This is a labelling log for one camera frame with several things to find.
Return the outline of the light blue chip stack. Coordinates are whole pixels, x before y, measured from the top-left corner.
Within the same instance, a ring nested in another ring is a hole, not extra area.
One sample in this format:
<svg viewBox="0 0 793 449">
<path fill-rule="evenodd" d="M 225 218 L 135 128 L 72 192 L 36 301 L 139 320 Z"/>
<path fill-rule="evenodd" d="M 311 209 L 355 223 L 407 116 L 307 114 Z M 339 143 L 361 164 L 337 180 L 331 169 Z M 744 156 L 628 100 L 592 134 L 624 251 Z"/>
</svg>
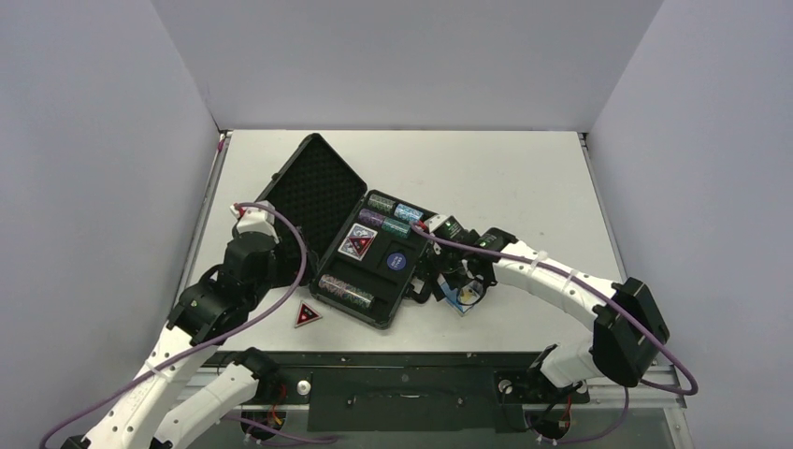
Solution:
<svg viewBox="0 0 793 449">
<path fill-rule="evenodd" d="M 416 209 L 406 204 L 398 203 L 394 210 L 394 216 L 398 220 L 408 224 L 413 224 L 422 222 L 424 220 L 425 213 L 422 210 Z"/>
</svg>

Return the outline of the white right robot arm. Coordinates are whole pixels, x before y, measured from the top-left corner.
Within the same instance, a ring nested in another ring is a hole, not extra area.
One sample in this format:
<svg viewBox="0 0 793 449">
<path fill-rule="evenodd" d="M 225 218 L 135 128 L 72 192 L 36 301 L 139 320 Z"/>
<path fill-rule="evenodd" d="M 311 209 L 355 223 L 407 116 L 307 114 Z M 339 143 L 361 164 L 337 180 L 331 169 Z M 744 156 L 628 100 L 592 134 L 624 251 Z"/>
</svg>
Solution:
<svg viewBox="0 0 793 449">
<path fill-rule="evenodd" d="M 669 339 L 655 298 L 640 280 L 590 275 L 499 228 L 482 235 L 468 231 L 451 215 L 434 215 L 413 229 L 432 243 L 428 256 L 438 274 L 438 295 L 461 312 L 504 284 L 558 308 L 589 331 L 575 344 L 554 343 L 538 356 L 527 375 L 537 398 L 553 398 L 564 387 L 596 377 L 635 387 Z"/>
</svg>

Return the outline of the yellow-blue chip stack bottom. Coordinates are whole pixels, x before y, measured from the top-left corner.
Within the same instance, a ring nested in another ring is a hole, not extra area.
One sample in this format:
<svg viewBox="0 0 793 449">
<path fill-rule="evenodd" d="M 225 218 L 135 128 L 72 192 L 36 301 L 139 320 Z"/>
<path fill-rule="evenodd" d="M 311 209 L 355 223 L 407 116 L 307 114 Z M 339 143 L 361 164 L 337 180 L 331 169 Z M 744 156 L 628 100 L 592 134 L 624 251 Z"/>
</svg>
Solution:
<svg viewBox="0 0 793 449">
<path fill-rule="evenodd" d="M 375 300 L 371 293 L 355 286 L 345 288 L 343 297 L 363 309 L 370 309 Z"/>
</svg>

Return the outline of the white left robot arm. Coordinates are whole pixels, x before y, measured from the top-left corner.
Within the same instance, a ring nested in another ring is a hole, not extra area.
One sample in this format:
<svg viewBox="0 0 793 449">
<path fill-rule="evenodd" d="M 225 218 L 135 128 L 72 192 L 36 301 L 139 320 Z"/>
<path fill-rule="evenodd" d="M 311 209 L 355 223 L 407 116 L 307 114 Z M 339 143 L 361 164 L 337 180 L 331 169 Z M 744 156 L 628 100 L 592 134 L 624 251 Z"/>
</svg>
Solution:
<svg viewBox="0 0 793 449">
<path fill-rule="evenodd" d="M 250 348 L 219 379 L 183 402 L 182 389 L 232 335 L 254 324 L 251 312 L 274 286 L 280 241 L 241 232 L 223 262 L 186 288 L 138 374 L 98 407 L 105 415 L 64 448 L 185 448 L 239 404 L 267 402 L 278 393 L 275 362 Z"/>
</svg>

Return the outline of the blue ace card box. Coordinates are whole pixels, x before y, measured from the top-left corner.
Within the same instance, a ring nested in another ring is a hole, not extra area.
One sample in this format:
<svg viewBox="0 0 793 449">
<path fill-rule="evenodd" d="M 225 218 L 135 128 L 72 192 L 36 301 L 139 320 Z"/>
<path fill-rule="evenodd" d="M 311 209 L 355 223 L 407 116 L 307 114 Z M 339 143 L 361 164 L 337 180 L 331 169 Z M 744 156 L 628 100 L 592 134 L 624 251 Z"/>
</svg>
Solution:
<svg viewBox="0 0 793 449">
<path fill-rule="evenodd" d="M 479 304 L 485 295 L 483 284 L 477 280 L 470 280 L 462 286 L 453 287 L 446 278 L 439 276 L 437 284 L 440 289 L 440 301 L 451 306 L 461 316 L 465 316 Z"/>
</svg>

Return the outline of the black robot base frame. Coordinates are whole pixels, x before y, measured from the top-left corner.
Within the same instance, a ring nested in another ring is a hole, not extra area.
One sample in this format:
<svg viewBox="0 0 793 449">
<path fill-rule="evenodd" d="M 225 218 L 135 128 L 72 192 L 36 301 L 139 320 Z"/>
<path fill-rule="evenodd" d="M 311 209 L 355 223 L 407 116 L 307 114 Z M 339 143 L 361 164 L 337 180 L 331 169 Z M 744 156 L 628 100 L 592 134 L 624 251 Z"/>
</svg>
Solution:
<svg viewBox="0 0 793 449">
<path fill-rule="evenodd" d="M 567 398 L 540 377 L 534 352 L 332 353 L 268 352 L 277 369 L 246 413 L 305 412 L 314 432 L 518 432 L 524 417 L 550 420 L 567 404 L 594 406 L 619 386 L 593 379 Z"/>
</svg>

